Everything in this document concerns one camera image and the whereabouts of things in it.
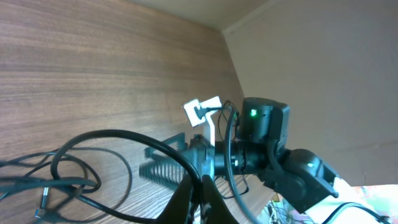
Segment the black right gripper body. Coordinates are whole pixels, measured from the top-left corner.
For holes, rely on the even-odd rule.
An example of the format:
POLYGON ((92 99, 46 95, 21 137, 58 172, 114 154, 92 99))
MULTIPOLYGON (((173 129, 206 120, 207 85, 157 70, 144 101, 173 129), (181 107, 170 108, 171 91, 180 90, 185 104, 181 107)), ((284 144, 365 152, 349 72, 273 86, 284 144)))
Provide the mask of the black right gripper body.
POLYGON ((209 175, 211 179, 214 179, 215 147, 205 137, 194 135, 194 138, 190 140, 188 155, 200 177, 209 175))

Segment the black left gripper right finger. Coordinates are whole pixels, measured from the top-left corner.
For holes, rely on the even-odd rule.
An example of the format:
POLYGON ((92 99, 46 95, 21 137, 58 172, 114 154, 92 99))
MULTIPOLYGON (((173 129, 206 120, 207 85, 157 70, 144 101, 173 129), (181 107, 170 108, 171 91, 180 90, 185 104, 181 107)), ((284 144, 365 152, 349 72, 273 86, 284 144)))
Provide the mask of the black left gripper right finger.
POLYGON ((213 179, 209 175, 201 178, 200 216, 203 224, 238 224, 224 200, 221 198, 213 179))

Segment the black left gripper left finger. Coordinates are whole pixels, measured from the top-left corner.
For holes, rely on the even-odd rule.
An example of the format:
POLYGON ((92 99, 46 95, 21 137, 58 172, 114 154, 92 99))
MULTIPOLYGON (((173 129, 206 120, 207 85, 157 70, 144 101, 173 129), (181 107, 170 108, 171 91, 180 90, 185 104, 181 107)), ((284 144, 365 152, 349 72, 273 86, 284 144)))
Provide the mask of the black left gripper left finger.
POLYGON ((193 222, 193 184, 187 174, 183 177, 155 224, 189 224, 193 222))

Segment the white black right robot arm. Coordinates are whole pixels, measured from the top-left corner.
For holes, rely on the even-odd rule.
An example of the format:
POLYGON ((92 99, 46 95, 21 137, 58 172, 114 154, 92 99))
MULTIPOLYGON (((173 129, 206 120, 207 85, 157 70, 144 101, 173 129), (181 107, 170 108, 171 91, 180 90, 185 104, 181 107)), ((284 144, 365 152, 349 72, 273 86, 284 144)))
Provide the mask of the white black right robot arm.
POLYGON ((204 134, 196 135, 190 144, 183 143, 183 133, 165 143, 176 142, 200 175, 223 175, 231 181, 233 175, 255 174, 300 213, 328 196, 342 195, 336 189, 338 174, 328 164, 307 149, 285 148, 288 105, 265 98, 245 98, 242 112, 233 111, 227 120, 223 141, 216 141, 211 118, 226 108, 219 97, 195 99, 183 108, 193 127, 204 125, 204 134))

